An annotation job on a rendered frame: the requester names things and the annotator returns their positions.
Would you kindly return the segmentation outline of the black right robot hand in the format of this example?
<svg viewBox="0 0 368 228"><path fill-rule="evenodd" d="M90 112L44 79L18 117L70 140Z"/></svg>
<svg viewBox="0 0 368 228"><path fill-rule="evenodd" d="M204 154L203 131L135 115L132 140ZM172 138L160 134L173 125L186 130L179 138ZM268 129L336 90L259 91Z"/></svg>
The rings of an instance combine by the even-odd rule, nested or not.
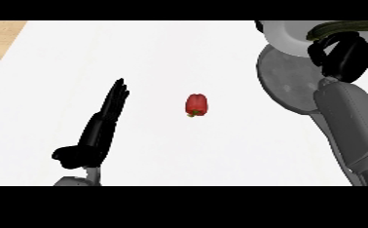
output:
<svg viewBox="0 0 368 228"><path fill-rule="evenodd" d="M322 75L353 83L368 70L368 42L358 32L340 32L312 43L307 54Z"/></svg>

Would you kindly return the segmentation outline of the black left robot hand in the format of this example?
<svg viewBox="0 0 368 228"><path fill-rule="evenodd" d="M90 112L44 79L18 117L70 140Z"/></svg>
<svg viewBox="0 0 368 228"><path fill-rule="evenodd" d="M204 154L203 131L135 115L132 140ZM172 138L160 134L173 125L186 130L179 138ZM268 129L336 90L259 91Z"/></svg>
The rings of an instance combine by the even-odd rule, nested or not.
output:
<svg viewBox="0 0 368 228"><path fill-rule="evenodd" d="M52 154L52 158L61 162L65 169L101 167L109 152L129 95L124 79L118 79L107 94L101 110L89 119L78 144L58 148Z"/></svg>

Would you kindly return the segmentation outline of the dark green squash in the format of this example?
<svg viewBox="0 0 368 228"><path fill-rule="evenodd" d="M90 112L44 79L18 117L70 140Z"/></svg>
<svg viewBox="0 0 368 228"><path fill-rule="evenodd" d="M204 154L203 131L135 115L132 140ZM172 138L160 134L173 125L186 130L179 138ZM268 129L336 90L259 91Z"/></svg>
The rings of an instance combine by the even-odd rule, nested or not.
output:
<svg viewBox="0 0 368 228"><path fill-rule="evenodd" d="M318 41L341 32L368 31L368 20L336 20L318 24L306 33L307 41Z"/></svg>

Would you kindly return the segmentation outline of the grey pan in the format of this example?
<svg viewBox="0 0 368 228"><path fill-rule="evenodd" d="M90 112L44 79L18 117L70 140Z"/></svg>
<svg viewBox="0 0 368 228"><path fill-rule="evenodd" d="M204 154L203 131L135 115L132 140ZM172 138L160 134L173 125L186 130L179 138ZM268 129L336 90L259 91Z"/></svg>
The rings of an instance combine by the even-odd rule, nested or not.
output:
<svg viewBox="0 0 368 228"><path fill-rule="evenodd" d="M257 58L256 72L266 94L284 109L300 115L316 114L313 93L324 76L310 58L288 55L268 45Z"/></svg>

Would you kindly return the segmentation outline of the white plate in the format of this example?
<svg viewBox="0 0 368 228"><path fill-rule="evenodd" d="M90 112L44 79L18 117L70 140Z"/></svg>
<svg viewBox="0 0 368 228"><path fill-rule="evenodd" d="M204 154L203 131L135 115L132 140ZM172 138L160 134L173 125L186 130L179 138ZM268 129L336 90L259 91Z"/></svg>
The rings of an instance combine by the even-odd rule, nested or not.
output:
<svg viewBox="0 0 368 228"><path fill-rule="evenodd" d="M315 41L306 40L306 33L318 24L328 21L334 20L257 20L254 24L268 43L281 52L297 57L309 57L307 48ZM368 42L368 31L358 33Z"/></svg>

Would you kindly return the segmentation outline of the red bell pepper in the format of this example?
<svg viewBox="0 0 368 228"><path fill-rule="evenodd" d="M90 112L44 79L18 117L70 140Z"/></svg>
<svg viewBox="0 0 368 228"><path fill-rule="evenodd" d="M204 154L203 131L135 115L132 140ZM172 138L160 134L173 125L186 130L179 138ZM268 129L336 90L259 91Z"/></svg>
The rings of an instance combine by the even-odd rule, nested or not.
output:
<svg viewBox="0 0 368 228"><path fill-rule="evenodd" d="M189 117L203 116L208 110L207 97L203 94L192 94L185 103L185 113Z"/></svg>

